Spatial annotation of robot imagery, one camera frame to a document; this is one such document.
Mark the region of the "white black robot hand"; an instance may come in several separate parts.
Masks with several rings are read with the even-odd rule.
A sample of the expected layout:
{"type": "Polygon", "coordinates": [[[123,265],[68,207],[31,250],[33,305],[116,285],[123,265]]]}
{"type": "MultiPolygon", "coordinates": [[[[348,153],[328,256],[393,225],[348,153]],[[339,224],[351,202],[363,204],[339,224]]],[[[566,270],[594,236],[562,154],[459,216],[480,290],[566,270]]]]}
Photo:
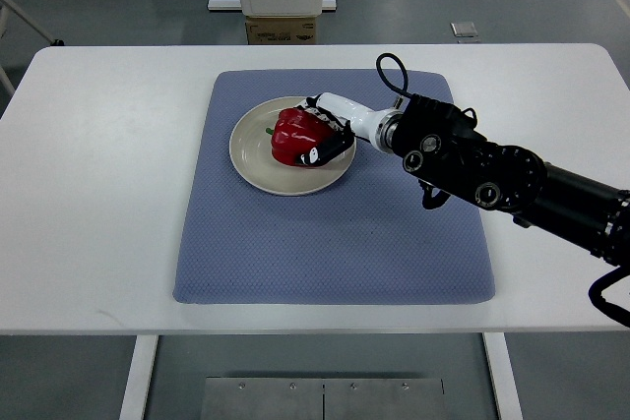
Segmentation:
{"type": "Polygon", "coordinates": [[[393,153],[391,141],[402,117],[402,111],[397,108],[372,110],[330,92],[306,97],[298,103],[298,107],[319,119],[326,118],[330,124],[339,124],[339,130],[332,137],[295,159],[299,166],[323,166],[348,150],[356,139],[369,142],[380,152],[393,153]]]}

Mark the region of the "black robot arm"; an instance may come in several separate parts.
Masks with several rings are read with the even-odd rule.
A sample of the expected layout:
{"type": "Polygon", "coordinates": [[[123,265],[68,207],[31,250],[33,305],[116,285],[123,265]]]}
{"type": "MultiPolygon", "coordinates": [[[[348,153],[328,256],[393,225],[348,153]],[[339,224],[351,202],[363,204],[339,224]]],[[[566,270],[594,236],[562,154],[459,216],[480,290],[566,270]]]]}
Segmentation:
{"type": "Polygon", "coordinates": [[[629,193],[543,161],[530,150],[490,142],[475,129],[473,109],[388,85],[409,103],[382,128],[387,150],[414,176],[427,210],[455,196],[483,210],[512,215],[516,224],[536,226],[612,265],[588,296],[608,318],[628,326],[629,312],[603,293],[629,275],[629,193]]]}

